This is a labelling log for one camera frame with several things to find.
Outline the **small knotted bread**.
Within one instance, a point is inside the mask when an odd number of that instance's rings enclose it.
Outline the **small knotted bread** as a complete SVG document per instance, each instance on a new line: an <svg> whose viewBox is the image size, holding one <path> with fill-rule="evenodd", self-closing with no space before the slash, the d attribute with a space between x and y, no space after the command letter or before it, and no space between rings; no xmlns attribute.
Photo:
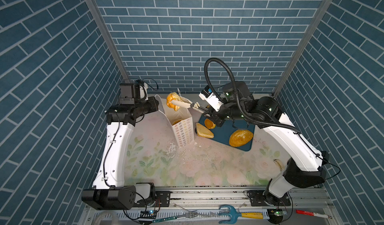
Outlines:
<svg viewBox="0 0 384 225"><path fill-rule="evenodd" d="M172 92L167 96L167 106L176 112L180 109L180 106L174 104L174 102L182 102L181 97L176 92Z"/></svg>

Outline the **triangular toast slice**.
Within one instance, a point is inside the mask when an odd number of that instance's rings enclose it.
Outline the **triangular toast slice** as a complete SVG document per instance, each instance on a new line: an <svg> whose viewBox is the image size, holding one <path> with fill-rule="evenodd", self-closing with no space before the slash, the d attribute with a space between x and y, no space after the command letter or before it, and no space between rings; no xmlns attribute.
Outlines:
<svg viewBox="0 0 384 225"><path fill-rule="evenodd" d="M196 133L199 137L204 137L209 139L214 138L213 132L200 123L196 123Z"/></svg>

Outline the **white paper bag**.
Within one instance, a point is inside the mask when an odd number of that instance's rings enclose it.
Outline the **white paper bag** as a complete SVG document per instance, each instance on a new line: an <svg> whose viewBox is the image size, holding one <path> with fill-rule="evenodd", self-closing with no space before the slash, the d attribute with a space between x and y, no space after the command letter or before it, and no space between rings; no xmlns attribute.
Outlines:
<svg viewBox="0 0 384 225"><path fill-rule="evenodd" d="M159 94L155 95L155 99L159 101L159 111L165 116L169 126L171 127L173 131L173 135L175 137L175 140L178 144L178 146L184 147L187 145L194 144L195 142L195 135L194 135L194 125L193 125L193 118L191 113L189 112L189 108L191 107L191 101L180 94L178 94L182 102L187 103L185 106L180 106L180 109L178 111L174 111L172 108L169 108L167 106L167 99L161 98ZM176 120L181 120L182 122L178 123L177 125L172 126L172 124Z"/></svg>

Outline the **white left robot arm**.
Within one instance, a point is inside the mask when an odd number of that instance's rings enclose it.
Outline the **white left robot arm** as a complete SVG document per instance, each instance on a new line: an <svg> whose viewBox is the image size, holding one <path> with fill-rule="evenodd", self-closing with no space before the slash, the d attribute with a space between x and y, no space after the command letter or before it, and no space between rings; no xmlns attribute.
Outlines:
<svg viewBox="0 0 384 225"><path fill-rule="evenodd" d="M111 106L106 111L105 148L92 187L82 191L85 204L95 210L130 210L147 207L156 200L153 183L125 185L124 166L136 120L158 109L159 102L149 97L134 105Z"/></svg>

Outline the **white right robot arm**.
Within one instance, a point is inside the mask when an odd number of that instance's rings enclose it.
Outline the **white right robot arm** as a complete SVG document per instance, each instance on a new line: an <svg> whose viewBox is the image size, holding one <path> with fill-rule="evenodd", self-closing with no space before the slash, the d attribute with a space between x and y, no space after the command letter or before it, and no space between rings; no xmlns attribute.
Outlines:
<svg viewBox="0 0 384 225"><path fill-rule="evenodd" d="M254 124L271 135L290 155L287 166L269 181L263 193L268 205L278 205L292 188L308 188L326 181L324 165L329 162L329 153L316 149L302 136L279 108L276 99L270 96L254 98L243 81L224 85L223 92L221 98L211 85L201 91L199 97L209 104L203 116L218 127L229 120Z"/></svg>

